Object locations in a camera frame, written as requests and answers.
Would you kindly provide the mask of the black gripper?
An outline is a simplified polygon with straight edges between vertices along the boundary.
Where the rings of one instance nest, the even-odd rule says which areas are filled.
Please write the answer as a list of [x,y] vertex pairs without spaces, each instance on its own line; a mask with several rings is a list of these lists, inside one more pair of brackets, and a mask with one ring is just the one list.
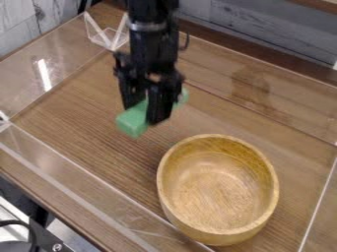
[[[115,75],[124,109],[145,97],[145,121],[155,125],[169,118],[182,93],[183,76],[176,70],[179,30],[176,23],[128,23],[128,52],[116,51]],[[151,75],[160,77],[155,83]]]

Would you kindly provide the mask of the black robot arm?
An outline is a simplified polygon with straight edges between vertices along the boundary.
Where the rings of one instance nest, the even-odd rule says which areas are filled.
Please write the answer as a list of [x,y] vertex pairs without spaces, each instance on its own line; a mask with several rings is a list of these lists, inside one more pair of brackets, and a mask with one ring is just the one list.
[[179,0],[125,0],[128,53],[115,52],[115,76],[124,109],[147,99],[145,122],[169,118],[184,76],[178,71]]

